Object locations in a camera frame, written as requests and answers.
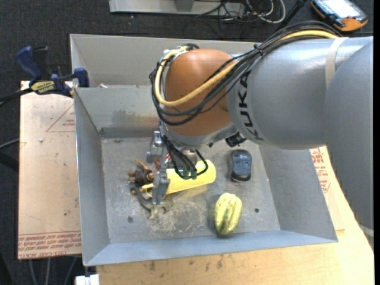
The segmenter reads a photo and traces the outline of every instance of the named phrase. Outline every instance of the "black cable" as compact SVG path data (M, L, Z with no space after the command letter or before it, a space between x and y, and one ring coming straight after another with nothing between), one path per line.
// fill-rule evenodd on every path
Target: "black cable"
M11 140L11 141L5 142L2 145L0 145L0 149L3 149L3 148L5 148L5 147L7 147L9 145L15 144L15 143L17 143L19 141L20 141L20 139L16 138L15 140Z
M290 20L293 19L293 17L298 13L298 11L304 6L306 1L307 0L297 0L293 8L290 10L284 21L281 22L281 24L278 26L276 31L283 29L290 22Z
M6 95L4 97L0 97L0 103L4 103L4 102L7 102L11 99L14 99L14 98L18 98L20 97L21 95L24 95L24 94L28 94L28 93L31 93L33 92L31 89L27 88L25 90L19 90L19 91L16 91L15 93L13 94L10 94L10 95Z

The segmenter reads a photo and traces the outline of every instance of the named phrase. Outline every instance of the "robotic arm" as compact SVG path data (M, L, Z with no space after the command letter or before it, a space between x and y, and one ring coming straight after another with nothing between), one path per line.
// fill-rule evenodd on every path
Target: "robotic arm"
M218 140L327 145L358 222L373 235L372 55L373 37L343 38L323 24L286 28L236 56L192 44L169 50L151 74L160 129L149 155L166 149L186 179L203 172L199 149ZM153 202L167 186L161 172Z

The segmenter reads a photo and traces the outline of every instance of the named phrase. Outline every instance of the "wire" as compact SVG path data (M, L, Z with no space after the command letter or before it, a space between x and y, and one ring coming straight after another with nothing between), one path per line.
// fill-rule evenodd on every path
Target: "wire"
M49 276L50 276L50 265L52 262L52 258L49 258L47 260L47 268L46 268L46 280L45 280L45 285L49 284Z
M15 140L11 140L11 141L5 142L5 143L3 143L2 145L0 145L0 149L5 148L5 147L7 147L7 146L9 146L9 145L11 145L11 144L15 144L15 143L17 143L19 140L20 140L19 138L16 138Z
M78 259L78 257L75 256L75 257L74 257L74 260L72 261L72 263L71 263L71 265L70 265L70 268L69 268L69 270L68 270L68 272L67 272L67 275L66 275L66 278L65 278L64 285L67 285L67 282L69 281L69 278L70 278L70 276L71 276L71 271L72 271L72 269L73 269L73 267L74 267L75 262L77 261L77 259Z
M38 285L37 278L36 278L36 275L34 273L33 263L31 261L31 259L29 260L29 270L30 270L31 278L33 279L33 284Z

